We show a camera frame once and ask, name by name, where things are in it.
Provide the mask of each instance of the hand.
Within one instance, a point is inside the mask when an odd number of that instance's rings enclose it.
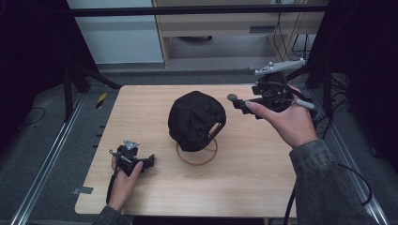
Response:
[[[255,102],[246,101],[245,104],[253,113],[269,121],[282,139],[292,148],[318,139],[309,111],[297,103],[293,102],[283,112],[271,111]]]
[[[127,176],[123,170],[119,170],[117,177],[112,187],[111,199],[108,202],[108,206],[118,211],[122,211],[126,201],[130,198],[132,191],[134,190],[135,183],[137,182],[138,175],[143,168],[144,163],[138,162],[132,170],[130,176]],[[112,162],[112,167],[115,169],[115,162]]]

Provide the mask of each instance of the gray sleeve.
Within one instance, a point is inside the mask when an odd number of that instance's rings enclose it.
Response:
[[[298,224],[377,224],[360,204],[348,170],[337,165],[322,140],[293,149],[290,158]]]
[[[131,225],[131,222],[113,208],[105,206],[93,225]]]

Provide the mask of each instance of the wooden table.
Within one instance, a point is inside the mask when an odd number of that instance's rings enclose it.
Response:
[[[174,101],[198,90],[216,98],[227,122],[217,135],[216,157],[203,166],[183,162],[168,131]],[[139,142],[138,158],[155,154],[155,167],[145,170],[124,213],[136,216],[282,218],[296,176],[291,148],[265,120],[243,115],[228,94],[254,98],[249,85],[164,85],[121,88],[75,210],[98,214],[105,205],[111,169],[110,149],[124,139]],[[295,207],[290,214],[296,216]]]

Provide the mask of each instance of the wall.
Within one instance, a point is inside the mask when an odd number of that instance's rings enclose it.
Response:
[[[68,0],[70,8],[152,7],[150,0]],[[163,63],[154,16],[76,18],[96,64]]]

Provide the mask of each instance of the black cap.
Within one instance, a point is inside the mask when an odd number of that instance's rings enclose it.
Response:
[[[204,149],[226,123],[225,109],[214,97],[193,91],[175,101],[169,114],[169,133],[185,152]]]

